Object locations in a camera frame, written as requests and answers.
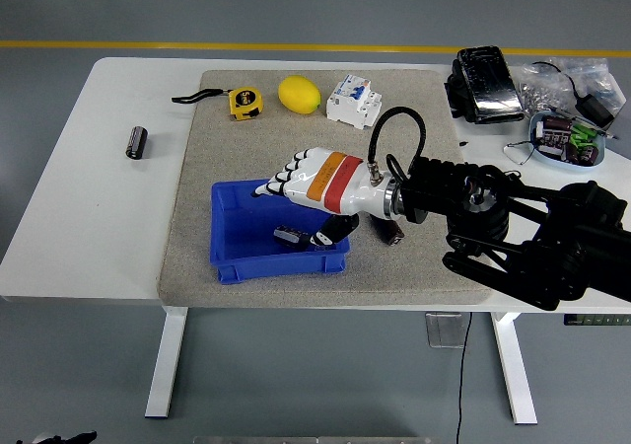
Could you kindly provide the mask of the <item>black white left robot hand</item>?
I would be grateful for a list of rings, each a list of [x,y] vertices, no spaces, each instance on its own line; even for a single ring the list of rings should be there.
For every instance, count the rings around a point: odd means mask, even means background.
[[[17,440],[17,444],[90,444],[98,437],[96,430],[78,433],[74,436],[62,436],[54,433],[41,433],[31,440]]]

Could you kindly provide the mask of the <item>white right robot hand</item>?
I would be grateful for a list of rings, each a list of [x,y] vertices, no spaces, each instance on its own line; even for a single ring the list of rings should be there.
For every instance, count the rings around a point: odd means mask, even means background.
[[[361,212],[380,219],[396,219],[387,198],[393,185],[393,176],[381,171],[373,182],[369,164],[358,157],[316,147],[296,153],[252,195],[283,196],[297,205],[328,214],[313,233],[287,226],[276,228],[277,242],[303,251],[328,248],[346,238],[358,227]]]

